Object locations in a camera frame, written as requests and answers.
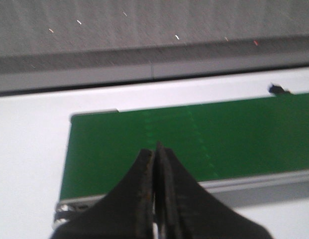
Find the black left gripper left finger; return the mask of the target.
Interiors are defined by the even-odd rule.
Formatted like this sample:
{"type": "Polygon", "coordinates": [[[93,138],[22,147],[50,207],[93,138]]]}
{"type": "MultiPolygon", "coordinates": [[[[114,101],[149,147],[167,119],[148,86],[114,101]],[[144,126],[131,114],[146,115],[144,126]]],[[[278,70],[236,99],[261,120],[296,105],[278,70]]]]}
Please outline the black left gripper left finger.
{"type": "Polygon", "coordinates": [[[151,239],[154,153],[140,150],[132,167],[105,197],[64,223],[53,239],[151,239]]]}

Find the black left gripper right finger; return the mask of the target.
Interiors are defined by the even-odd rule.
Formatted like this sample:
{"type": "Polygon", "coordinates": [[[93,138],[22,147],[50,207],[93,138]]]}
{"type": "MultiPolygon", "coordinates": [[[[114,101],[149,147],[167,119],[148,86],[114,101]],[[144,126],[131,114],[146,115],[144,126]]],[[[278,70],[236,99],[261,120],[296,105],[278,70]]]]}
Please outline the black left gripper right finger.
{"type": "Polygon", "coordinates": [[[158,143],[155,212],[165,239],[270,239],[261,225],[236,213],[199,185],[173,150],[158,143]]]}

